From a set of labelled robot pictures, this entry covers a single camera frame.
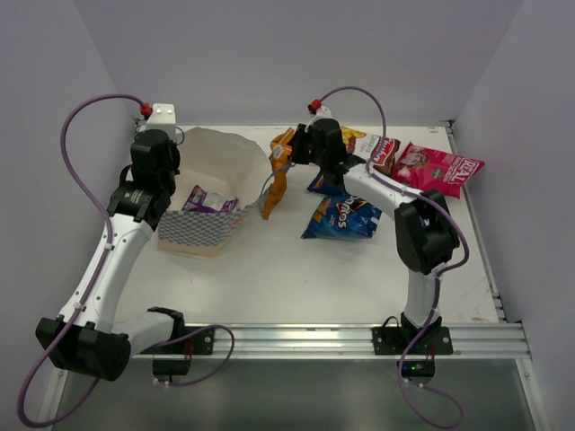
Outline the brown cassava chips bag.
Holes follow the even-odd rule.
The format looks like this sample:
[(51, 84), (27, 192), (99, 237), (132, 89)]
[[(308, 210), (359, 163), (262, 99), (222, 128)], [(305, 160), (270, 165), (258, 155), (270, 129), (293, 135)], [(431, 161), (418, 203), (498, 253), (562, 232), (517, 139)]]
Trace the brown cassava chips bag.
[(373, 160), (376, 171), (390, 176), (399, 151), (401, 141), (395, 138), (382, 138), (353, 128), (341, 126), (341, 134), (346, 151), (366, 162)]

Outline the orange snack packet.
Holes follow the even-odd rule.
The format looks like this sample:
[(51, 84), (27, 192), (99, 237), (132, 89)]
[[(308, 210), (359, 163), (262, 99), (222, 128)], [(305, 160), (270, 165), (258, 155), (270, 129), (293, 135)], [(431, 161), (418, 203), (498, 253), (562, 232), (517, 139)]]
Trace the orange snack packet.
[(292, 166), (290, 145), (291, 139), (295, 135), (295, 130), (289, 128), (284, 133), (276, 136), (270, 142), (270, 165), (272, 173), (263, 187), (263, 201), (261, 207), (261, 217), (269, 220), (270, 215), (278, 203), (283, 199), (288, 187), (287, 174)]

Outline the dark blue chip bag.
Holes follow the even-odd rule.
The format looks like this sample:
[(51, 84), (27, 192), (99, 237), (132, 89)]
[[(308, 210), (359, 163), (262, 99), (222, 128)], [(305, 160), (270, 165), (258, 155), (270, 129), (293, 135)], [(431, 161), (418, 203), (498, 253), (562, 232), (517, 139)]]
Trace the dark blue chip bag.
[(328, 182), (321, 172), (318, 172), (315, 178), (307, 186), (306, 190), (330, 197), (342, 195), (342, 191)]

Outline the purple snack packet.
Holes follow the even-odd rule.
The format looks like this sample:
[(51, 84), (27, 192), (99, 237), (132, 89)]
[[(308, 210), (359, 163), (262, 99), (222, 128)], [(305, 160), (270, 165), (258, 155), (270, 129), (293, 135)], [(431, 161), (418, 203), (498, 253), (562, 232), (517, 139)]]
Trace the purple snack packet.
[(200, 185), (196, 185), (181, 210), (202, 214), (221, 214), (233, 211), (237, 204), (237, 198), (227, 199), (217, 193), (205, 191)]

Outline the blue Doritos chip bag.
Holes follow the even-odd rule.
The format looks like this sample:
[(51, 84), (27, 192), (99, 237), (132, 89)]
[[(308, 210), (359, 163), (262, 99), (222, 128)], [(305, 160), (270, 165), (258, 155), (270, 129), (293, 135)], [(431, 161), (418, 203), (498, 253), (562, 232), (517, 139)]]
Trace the blue Doritos chip bag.
[(326, 196), (312, 214), (302, 239), (370, 239), (382, 211), (353, 195)]

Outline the blue patterned paper bag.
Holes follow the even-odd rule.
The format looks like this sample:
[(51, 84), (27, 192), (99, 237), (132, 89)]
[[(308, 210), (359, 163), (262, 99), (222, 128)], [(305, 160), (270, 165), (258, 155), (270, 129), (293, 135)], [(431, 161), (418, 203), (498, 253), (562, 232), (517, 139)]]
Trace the blue patterned paper bag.
[[(270, 142), (281, 128), (194, 127), (179, 145), (181, 173), (169, 209), (157, 227), (158, 249), (213, 258), (226, 246), (244, 218), (257, 206), (272, 173)], [(228, 213), (202, 214), (181, 208), (192, 189), (238, 199)]]

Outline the pink Real snack packet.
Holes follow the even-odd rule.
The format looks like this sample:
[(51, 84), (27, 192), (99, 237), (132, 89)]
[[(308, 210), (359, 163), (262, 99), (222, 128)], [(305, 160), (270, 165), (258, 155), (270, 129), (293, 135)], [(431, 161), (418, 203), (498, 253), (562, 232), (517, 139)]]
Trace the pink Real snack packet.
[(423, 192), (436, 189), (444, 196), (460, 198), (465, 183), (484, 165), (480, 160), (409, 143), (394, 164), (392, 178)]

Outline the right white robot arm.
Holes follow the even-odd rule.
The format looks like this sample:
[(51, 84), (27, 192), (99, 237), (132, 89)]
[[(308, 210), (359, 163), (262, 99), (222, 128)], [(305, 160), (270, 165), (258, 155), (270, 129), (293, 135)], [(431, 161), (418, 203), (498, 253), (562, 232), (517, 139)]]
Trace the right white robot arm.
[(467, 245), (444, 195), (393, 180), (396, 142), (383, 136), (375, 142), (348, 136), (333, 118), (315, 117), (298, 125), (289, 145), (293, 163), (318, 166), (331, 186), (365, 199), (394, 221), (397, 253), (408, 269), (400, 341), (408, 351), (421, 352), (441, 327), (441, 277), (456, 268), (454, 250)]

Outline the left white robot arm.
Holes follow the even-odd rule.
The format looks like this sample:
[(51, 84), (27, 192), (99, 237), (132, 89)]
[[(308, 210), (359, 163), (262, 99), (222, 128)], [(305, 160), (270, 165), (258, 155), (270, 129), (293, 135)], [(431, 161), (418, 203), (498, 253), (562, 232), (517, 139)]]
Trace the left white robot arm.
[(132, 356), (156, 345), (177, 352), (187, 340), (183, 315), (175, 310), (155, 306), (133, 321), (116, 321), (131, 270), (170, 206), (180, 165), (175, 142), (159, 129), (138, 133), (130, 156), (81, 282), (57, 318), (41, 319), (35, 330), (55, 367), (110, 382)]

